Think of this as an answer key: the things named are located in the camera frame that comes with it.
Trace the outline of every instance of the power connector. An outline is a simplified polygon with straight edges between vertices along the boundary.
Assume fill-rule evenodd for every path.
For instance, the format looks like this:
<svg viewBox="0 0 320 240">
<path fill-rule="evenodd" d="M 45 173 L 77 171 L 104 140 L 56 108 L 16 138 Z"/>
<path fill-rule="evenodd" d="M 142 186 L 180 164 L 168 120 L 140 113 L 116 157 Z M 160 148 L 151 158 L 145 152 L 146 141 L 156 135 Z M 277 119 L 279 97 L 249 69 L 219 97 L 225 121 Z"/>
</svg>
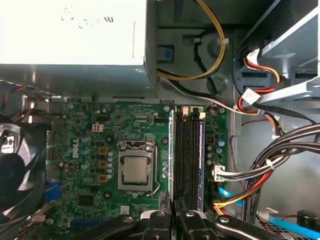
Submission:
<svg viewBox="0 0 320 240">
<path fill-rule="evenodd" d="M 215 163 L 213 165 L 212 176 L 215 182 L 224 182 L 226 179 L 222 176 L 218 176 L 222 172 L 226 170 L 226 167 L 221 165 L 220 163 Z"/>
</svg>

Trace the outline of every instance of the power supply unit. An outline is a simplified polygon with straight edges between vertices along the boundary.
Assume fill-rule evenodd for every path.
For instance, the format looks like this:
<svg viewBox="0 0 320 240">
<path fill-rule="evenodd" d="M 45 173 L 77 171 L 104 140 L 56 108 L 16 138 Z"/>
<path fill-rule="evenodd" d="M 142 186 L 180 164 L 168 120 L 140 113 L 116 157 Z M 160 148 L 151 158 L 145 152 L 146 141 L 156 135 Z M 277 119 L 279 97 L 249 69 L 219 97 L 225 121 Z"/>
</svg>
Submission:
<svg viewBox="0 0 320 240">
<path fill-rule="evenodd" d="M 0 2 L 0 78 L 69 97 L 155 97 L 156 1 Z"/>
</svg>

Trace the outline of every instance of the yellow wire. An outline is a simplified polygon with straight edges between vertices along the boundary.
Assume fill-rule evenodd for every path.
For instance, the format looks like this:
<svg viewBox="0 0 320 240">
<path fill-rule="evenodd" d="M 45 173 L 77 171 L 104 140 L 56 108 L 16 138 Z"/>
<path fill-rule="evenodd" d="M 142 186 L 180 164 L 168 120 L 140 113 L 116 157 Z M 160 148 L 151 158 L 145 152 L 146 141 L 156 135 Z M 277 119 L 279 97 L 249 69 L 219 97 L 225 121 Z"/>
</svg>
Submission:
<svg viewBox="0 0 320 240">
<path fill-rule="evenodd" d="M 213 207 L 214 208 L 214 210 L 217 212 L 217 214 L 219 214 L 219 215 L 224 215 L 224 213 L 219 209 L 219 208 L 217 208 L 217 207 Z"/>
<path fill-rule="evenodd" d="M 250 196 L 251 194 L 253 194 L 257 189 L 259 189 L 261 187 L 258 187 L 258 188 L 255 188 L 249 192 L 247 192 L 246 194 L 242 195 L 242 196 L 239 196 L 238 198 L 232 200 L 232 201 L 228 201 L 228 202 L 217 202 L 217 203 L 214 203 L 215 207 L 218 208 L 218 209 L 221 209 L 221 208 L 224 208 L 225 206 L 228 206 L 230 204 L 233 204 L 241 199 L 244 199 L 248 196 Z"/>
<path fill-rule="evenodd" d="M 210 10 L 210 8 L 204 3 L 203 0 L 195 0 L 200 7 L 205 11 L 205 13 L 209 16 L 209 18 L 211 19 L 212 23 L 214 24 L 218 35 L 219 35 L 219 39 L 220 39 L 220 52 L 219 55 L 215 61 L 215 63 L 213 64 L 213 66 L 206 72 L 200 74 L 200 75 L 196 75 L 196 76 L 174 76 L 171 74 L 166 74 L 163 72 L 158 71 L 158 74 L 166 79 L 170 79 L 170 80 L 174 80 L 174 81 L 187 81 L 187 80 L 195 80 L 195 79 L 201 79 L 204 78 L 206 75 L 214 72 L 216 69 L 218 69 L 218 67 L 220 66 L 221 62 L 223 61 L 224 55 L 225 55 L 225 51 L 226 51 L 226 43 L 224 42 L 225 40 L 225 35 L 224 32 L 220 26 L 220 23 L 218 21 L 218 19 L 216 18 L 216 16 L 213 14 L 213 12 Z"/>
</svg>

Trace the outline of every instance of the cpu socket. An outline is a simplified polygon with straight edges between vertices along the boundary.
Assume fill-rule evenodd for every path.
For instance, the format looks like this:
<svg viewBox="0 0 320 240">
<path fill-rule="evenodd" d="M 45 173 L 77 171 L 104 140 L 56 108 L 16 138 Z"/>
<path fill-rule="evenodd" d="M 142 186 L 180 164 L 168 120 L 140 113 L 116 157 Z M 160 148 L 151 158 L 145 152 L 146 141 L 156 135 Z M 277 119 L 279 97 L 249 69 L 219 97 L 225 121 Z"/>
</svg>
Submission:
<svg viewBox="0 0 320 240">
<path fill-rule="evenodd" d="M 154 141 L 118 141 L 118 189 L 142 195 L 153 190 L 157 146 Z"/>
</svg>

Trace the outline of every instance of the motherboard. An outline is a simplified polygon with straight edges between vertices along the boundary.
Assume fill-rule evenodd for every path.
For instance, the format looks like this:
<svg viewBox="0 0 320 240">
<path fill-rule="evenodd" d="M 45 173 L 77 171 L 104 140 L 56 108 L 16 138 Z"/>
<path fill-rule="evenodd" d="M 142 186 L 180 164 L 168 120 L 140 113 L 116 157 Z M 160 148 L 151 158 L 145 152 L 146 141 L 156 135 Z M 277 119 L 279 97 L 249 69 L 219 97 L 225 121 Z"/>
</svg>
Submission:
<svg viewBox="0 0 320 240">
<path fill-rule="evenodd" d="M 212 166 L 227 161 L 224 108 L 68 102 L 60 104 L 60 112 L 63 127 L 47 133 L 46 153 L 47 165 L 61 171 L 52 179 L 61 183 L 55 226 L 139 217 L 159 208 L 161 192 L 178 192 L 179 181 L 190 209 L 212 210 Z"/>
<path fill-rule="evenodd" d="M 168 191 L 170 106 L 66 103 L 48 132 L 47 163 L 61 168 L 55 222 L 76 225 L 158 208 Z"/>
</svg>

